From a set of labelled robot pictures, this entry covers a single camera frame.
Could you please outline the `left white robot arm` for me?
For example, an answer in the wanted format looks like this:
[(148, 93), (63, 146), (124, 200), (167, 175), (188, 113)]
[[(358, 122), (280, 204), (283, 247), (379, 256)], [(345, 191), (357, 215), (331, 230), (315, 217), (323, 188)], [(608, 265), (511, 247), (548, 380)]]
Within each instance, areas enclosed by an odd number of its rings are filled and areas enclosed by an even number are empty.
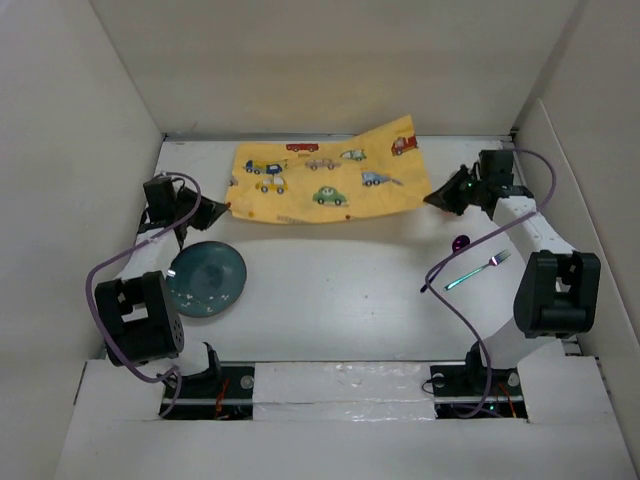
[(91, 315), (108, 359), (139, 380), (177, 387), (179, 366), (162, 373), (142, 370), (182, 353), (185, 334), (171, 298), (167, 274), (191, 230), (212, 226), (228, 207), (202, 194), (198, 182), (179, 172), (163, 172), (143, 184), (146, 209), (138, 242), (93, 267), (85, 281)]

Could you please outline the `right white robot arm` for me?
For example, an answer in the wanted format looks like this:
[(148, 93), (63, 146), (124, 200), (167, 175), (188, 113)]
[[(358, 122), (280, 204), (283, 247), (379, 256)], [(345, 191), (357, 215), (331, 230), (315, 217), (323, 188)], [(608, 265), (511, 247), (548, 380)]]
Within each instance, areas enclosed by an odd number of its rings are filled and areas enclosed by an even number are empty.
[(511, 318), (491, 336), (477, 338), (456, 376), (476, 394), (486, 393), (500, 375), (546, 343), (586, 333), (595, 321), (600, 259), (576, 250), (543, 216), (556, 190), (555, 174), (540, 200), (526, 186), (515, 184), (514, 161), (529, 153), (519, 148), (483, 150), (472, 166), (461, 166), (424, 198), (426, 204), (455, 215), (470, 206), (480, 208), (497, 228), (470, 245), (478, 247), (506, 234), (525, 263)]

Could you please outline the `yellow car-print placemat cloth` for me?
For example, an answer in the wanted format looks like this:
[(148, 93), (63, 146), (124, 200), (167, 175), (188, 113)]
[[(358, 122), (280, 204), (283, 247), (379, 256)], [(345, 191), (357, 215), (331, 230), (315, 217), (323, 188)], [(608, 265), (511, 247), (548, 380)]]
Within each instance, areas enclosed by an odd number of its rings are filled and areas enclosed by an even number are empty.
[(232, 214), (269, 224), (403, 213), (432, 191), (410, 116), (339, 142), (244, 143), (231, 175)]

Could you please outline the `dark blue ceramic plate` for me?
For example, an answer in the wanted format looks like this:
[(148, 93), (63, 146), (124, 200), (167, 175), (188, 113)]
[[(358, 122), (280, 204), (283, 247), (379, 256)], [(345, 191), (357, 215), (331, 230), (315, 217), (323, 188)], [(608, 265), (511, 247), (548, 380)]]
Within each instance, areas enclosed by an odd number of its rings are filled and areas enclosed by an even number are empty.
[(244, 258), (231, 245), (205, 241), (183, 249), (171, 262), (166, 282), (177, 311), (208, 318), (231, 307), (247, 281)]

